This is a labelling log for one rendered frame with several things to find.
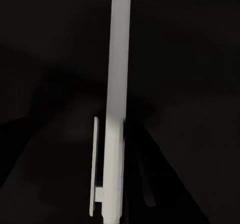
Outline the pen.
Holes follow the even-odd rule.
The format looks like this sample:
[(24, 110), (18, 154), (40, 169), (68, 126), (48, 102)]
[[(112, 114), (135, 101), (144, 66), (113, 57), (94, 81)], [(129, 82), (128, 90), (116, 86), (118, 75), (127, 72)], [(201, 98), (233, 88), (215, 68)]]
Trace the pen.
[(89, 213), (102, 202), (103, 224), (122, 217), (131, 0), (112, 0), (103, 186), (97, 183), (99, 118), (94, 118)]

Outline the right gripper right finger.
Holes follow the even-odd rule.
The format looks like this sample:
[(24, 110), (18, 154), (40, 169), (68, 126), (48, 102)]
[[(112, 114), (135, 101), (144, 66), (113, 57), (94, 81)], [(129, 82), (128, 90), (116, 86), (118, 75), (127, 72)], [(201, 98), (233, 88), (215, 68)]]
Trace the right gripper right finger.
[[(125, 120), (129, 224), (210, 224), (144, 125)], [(145, 204), (137, 151), (156, 207)]]

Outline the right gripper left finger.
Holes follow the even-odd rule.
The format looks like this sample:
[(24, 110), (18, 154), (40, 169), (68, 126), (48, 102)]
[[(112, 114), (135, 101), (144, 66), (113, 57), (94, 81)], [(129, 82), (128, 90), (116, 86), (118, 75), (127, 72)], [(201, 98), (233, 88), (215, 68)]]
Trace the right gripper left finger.
[(27, 117), (0, 126), (0, 190), (31, 137)]

